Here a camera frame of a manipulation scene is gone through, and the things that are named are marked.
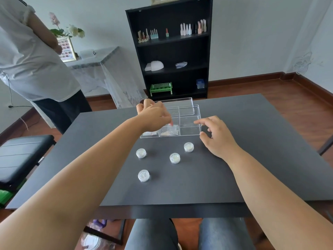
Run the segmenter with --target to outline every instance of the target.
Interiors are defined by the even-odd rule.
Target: jar lid
[[[149,177],[150,177],[149,172],[146,169],[141,170],[138,174],[138,178],[139,178],[140,182],[148,181]]]
[[[185,143],[185,145],[184,145],[184,150],[185,150],[185,152],[187,152],[187,153],[192,152],[192,151],[194,150],[194,145],[193,145],[193,143],[191,143],[191,142],[187,142],[187,143]]]
[[[181,161],[181,156],[178,153],[173,153],[170,155],[170,161],[172,164],[177,164]]]
[[[144,157],[146,157],[147,152],[143,148],[140,148],[137,150],[136,155],[139,159],[143,159]]]

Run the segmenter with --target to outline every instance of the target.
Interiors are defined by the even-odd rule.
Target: clear acrylic organizer
[[[199,135],[202,125],[193,122],[201,118],[198,105],[193,105],[192,98],[162,101],[171,114],[173,126],[168,124],[156,132],[145,132],[141,138],[174,137]]]

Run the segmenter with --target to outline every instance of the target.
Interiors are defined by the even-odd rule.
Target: white flower
[[[69,33],[71,33],[73,35],[73,37],[76,37],[79,33],[79,29],[77,27],[75,27],[74,25],[70,25],[68,27],[68,31],[69,31]]]
[[[79,33],[78,33],[78,36],[79,36],[80,38],[84,38],[84,37],[85,37],[85,33],[84,33],[84,31],[79,32]]]

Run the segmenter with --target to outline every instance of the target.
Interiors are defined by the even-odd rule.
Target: white tablecloth
[[[139,79],[124,58],[119,47],[95,50],[96,55],[90,58],[66,62],[81,85],[83,93],[98,87],[108,90],[116,107],[135,107],[142,99],[147,98],[143,89],[139,89]],[[51,128],[51,120],[33,103],[36,110]]]

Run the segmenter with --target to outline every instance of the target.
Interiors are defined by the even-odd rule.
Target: gray tabletop
[[[237,143],[303,200],[333,200],[333,169],[264,96],[224,97],[195,103],[202,117],[217,115],[223,119]],[[20,207],[78,155],[135,115],[135,108],[81,113],[7,208]],[[186,142],[194,144],[192,153],[184,151]],[[147,151],[144,159],[136,157],[139,148]],[[176,165],[169,160],[174,152],[181,156]],[[151,174],[148,182],[138,180],[142,169]],[[248,215],[228,165],[212,155],[199,136],[183,136],[138,139],[94,218]]]

